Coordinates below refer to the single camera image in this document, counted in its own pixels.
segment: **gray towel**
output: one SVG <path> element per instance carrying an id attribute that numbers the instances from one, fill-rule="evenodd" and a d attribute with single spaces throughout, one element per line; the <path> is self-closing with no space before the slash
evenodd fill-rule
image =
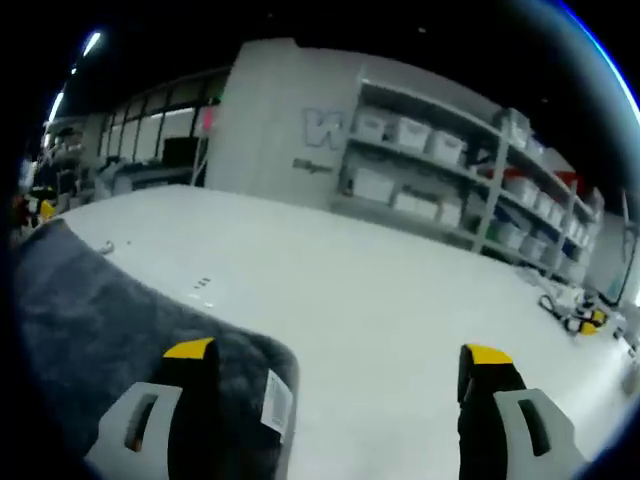
<path id="1" fill-rule="evenodd" d="M 252 478 L 274 477 L 281 446 L 265 434 L 269 427 L 260 416 L 269 369 L 293 391 L 295 410 L 298 367 L 288 348 L 145 287 L 63 220 L 42 226 L 21 247 L 15 276 L 32 368 L 71 449 L 86 454 L 102 415 L 133 383 L 149 379 L 166 350 L 213 336 L 220 354 L 224 477 L 246 475 L 248 458 Z"/>

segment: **white table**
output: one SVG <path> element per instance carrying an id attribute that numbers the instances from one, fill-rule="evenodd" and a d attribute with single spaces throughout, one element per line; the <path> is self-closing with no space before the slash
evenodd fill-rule
<path id="1" fill-rule="evenodd" d="M 64 218 L 114 264 L 176 301 L 288 345 L 300 364 L 292 479 L 457 478 L 458 355 L 514 359 L 593 457 L 629 408 L 629 358 L 571 339 L 512 267 L 330 213 L 171 186 Z M 193 286 L 202 277 L 206 288 Z"/>

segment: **white shelf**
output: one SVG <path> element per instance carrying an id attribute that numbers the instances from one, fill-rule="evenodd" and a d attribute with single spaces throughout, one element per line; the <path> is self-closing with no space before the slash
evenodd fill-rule
<path id="1" fill-rule="evenodd" d="M 473 115 L 435 98 L 381 82 L 363 80 L 361 96 L 369 105 L 425 119 L 436 128 L 444 128 L 469 138 L 481 134 L 497 143 L 500 130 Z"/>
<path id="2" fill-rule="evenodd" d="M 542 190 L 551 196 L 560 197 L 563 200 L 568 200 L 571 196 L 571 189 L 555 173 L 512 143 L 509 144 L 507 162 L 529 174 L 539 186 L 542 186 Z M 578 214 L 582 218 L 593 220 L 593 212 L 580 198 L 576 198 L 576 205 Z"/>
<path id="3" fill-rule="evenodd" d="M 444 225 L 418 214 L 394 210 L 385 203 L 359 197 L 337 194 L 331 201 L 330 209 L 334 213 L 398 228 L 428 238 L 433 233 L 449 234 L 469 242 L 473 242 L 476 238 L 473 233 L 461 228 Z"/>
<path id="4" fill-rule="evenodd" d="M 505 257 L 509 257 L 514 259 L 517 262 L 520 263 L 526 263 L 528 265 L 532 265 L 534 267 L 536 267 L 539 270 L 542 270 L 543 272 L 546 272 L 547 270 L 549 270 L 549 265 L 542 263 L 541 261 L 538 260 L 531 260 L 530 258 L 524 256 L 522 253 L 520 253 L 518 250 L 513 250 L 511 248 L 505 247 L 504 245 L 498 243 L 498 242 L 494 242 L 492 240 L 487 240 L 485 239 L 482 246 L 484 248 L 488 248 L 489 250 L 493 250 L 494 252 L 498 252 L 499 254 L 505 256 Z M 553 272 L 552 273 L 553 276 L 558 277 L 560 279 L 562 279 L 562 281 L 567 282 L 569 284 L 574 283 L 569 277 L 559 273 L 559 272 Z"/>
<path id="5" fill-rule="evenodd" d="M 517 206 L 518 208 L 520 208 L 521 210 L 524 210 L 529 217 L 534 218 L 537 222 L 544 224 L 547 228 L 549 228 L 550 230 L 553 230 L 553 232 L 560 236 L 560 234 L 562 233 L 562 230 L 560 229 L 560 227 L 554 225 L 553 223 L 551 223 L 547 218 L 541 216 L 538 212 L 536 212 L 533 208 L 529 207 L 528 205 L 525 205 L 518 197 L 516 197 L 513 193 L 507 191 L 507 190 L 500 190 L 500 197 L 507 200 L 509 203 Z M 573 246 L 577 247 L 577 248 L 584 248 L 582 245 L 580 245 L 578 242 L 576 242 L 573 238 L 570 238 L 567 236 L 566 240 L 567 242 L 571 243 Z"/>
<path id="6" fill-rule="evenodd" d="M 411 148 L 402 147 L 401 145 L 396 145 L 395 143 L 391 143 L 391 142 L 369 140 L 367 138 L 364 138 L 355 134 L 352 134 L 349 136 L 349 142 L 357 143 L 361 145 L 367 145 L 369 147 L 384 150 L 387 153 L 391 153 L 395 156 L 404 157 L 413 162 L 417 161 L 424 165 L 430 165 L 430 166 L 433 166 L 434 168 L 444 170 L 458 177 L 463 177 L 463 178 L 466 178 L 467 180 L 471 180 L 485 187 L 489 187 L 488 179 L 481 177 L 479 175 L 476 175 L 475 173 L 467 170 L 464 167 L 461 167 L 459 165 L 451 165 L 449 163 L 440 162 L 425 153 L 419 152 L 417 150 L 413 150 Z"/>

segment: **storage box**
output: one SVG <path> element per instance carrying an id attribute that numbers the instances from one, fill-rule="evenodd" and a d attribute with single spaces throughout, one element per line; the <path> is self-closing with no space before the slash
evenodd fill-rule
<path id="1" fill-rule="evenodd" d="M 353 194 L 356 197 L 388 203 L 394 182 L 388 177 L 366 168 L 358 168 L 353 177 Z"/>
<path id="2" fill-rule="evenodd" d="M 551 212 L 549 212 L 549 223 L 554 225 L 556 228 L 560 228 L 560 224 L 562 223 L 562 218 L 564 217 L 564 207 L 559 203 L 553 203 L 551 207 Z"/>
<path id="3" fill-rule="evenodd" d="M 527 147 L 525 150 L 534 160 L 541 160 L 544 155 L 545 148 L 539 141 L 530 136 L 527 140 Z"/>
<path id="4" fill-rule="evenodd" d="M 498 241 L 505 247 L 518 250 L 522 246 L 527 234 L 513 223 L 500 222 L 498 226 Z"/>
<path id="5" fill-rule="evenodd" d="M 393 130 L 392 139 L 398 145 L 424 152 L 431 130 L 429 125 L 400 117 Z"/>
<path id="6" fill-rule="evenodd" d="M 504 112 L 507 119 L 507 134 L 511 143 L 519 148 L 526 149 L 527 141 L 531 136 L 531 122 L 515 108 L 508 108 Z"/>
<path id="7" fill-rule="evenodd" d="M 435 220 L 438 216 L 439 210 L 440 206 L 436 202 L 416 198 L 416 213 L 421 217 L 428 218 L 429 220 Z"/>
<path id="8" fill-rule="evenodd" d="M 400 192 L 396 195 L 396 199 L 393 202 L 393 208 L 401 212 L 415 213 L 417 210 L 417 198 L 413 195 Z"/>
<path id="9" fill-rule="evenodd" d="M 585 233 L 587 233 L 587 229 L 584 228 L 584 225 L 578 222 L 578 228 L 576 230 L 575 236 L 573 237 L 573 241 L 578 245 L 582 245 L 582 239 L 584 238 Z"/>
<path id="10" fill-rule="evenodd" d="M 525 177 L 510 177 L 504 181 L 505 189 L 513 193 L 527 207 L 533 207 L 540 189 Z"/>
<path id="11" fill-rule="evenodd" d="M 542 258 L 547 243 L 531 235 L 527 235 L 520 246 L 522 253 L 529 260 L 539 261 Z"/>
<path id="12" fill-rule="evenodd" d="M 382 141 L 386 126 L 387 122 L 383 118 L 369 112 L 360 112 L 356 119 L 356 134 L 379 142 Z"/>
<path id="13" fill-rule="evenodd" d="M 553 199 L 543 191 L 538 192 L 536 201 L 533 204 L 533 209 L 536 213 L 542 218 L 548 218 L 551 213 L 551 207 L 553 207 Z"/>
<path id="14" fill-rule="evenodd" d="M 569 219 L 569 229 L 567 230 L 567 236 L 570 239 L 575 241 L 576 238 L 578 237 L 578 231 L 580 227 L 581 227 L 580 222 L 576 217 L 572 215 L 571 218 Z"/>
<path id="15" fill-rule="evenodd" d="M 578 244 L 583 248 L 589 248 L 593 251 L 593 247 L 595 246 L 595 238 L 592 238 L 588 232 L 584 232 L 584 235 L 580 240 L 578 240 Z"/>
<path id="16" fill-rule="evenodd" d="M 600 193 L 600 190 L 597 188 L 591 190 L 585 199 L 585 204 L 590 207 L 594 213 L 604 210 L 604 197 Z"/>
<path id="17" fill-rule="evenodd" d="M 462 205 L 459 200 L 444 199 L 440 201 L 440 212 L 438 214 L 438 222 L 450 227 L 460 225 L 462 217 Z"/>
<path id="18" fill-rule="evenodd" d="M 465 142 L 458 137 L 442 130 L 436 130 L 429 138 L 427 153 L 434 160 L 457 165 L 460 163 L 460 155 L 464 147 Z"/>

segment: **dark ceiling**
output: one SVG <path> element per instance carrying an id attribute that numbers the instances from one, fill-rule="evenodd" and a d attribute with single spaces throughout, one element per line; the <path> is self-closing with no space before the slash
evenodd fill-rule
<path id="1" fill-rule="evenodd" d="M 616 1 L 593 7 L 568 3 L 611 53 L 632 90 L 639 91 L 640 66 L 634 45 L 628 43 L 636 31 L 632 15 L 617 8 L 623 4 Z M 311 7 L 224 15 L 195 7 L 166 14 L 128 12 L 126 17 L 98 14 L 59 34 L 58 55 L 50 59 L 54 80 L 45 86 L 48 95 L 38 113 L 40 118 L 46 116 L 65 81 L 60 116 L 106 111 L 160 83 L 231 65 L 246 40 L 294 37 L 301 46 L 360 51 L 410 63 L 523 111 L 542 140 L 604 191 L 610 209 L 619 210 L 623 169 L 600 135 L 584 97 L 576 92 L 565 59 L 554 45 L 524 33 L 526 29 L 506 14 L 503 4 L 428 5 L 410 15 L 403 9 L 401 14 L 348 16 L 325 9 L 314 12 Z M 104 36 L 71 77 L 70 68 L 94 29 Z M 627 188 L 637 189 L 626 182 Z"/>

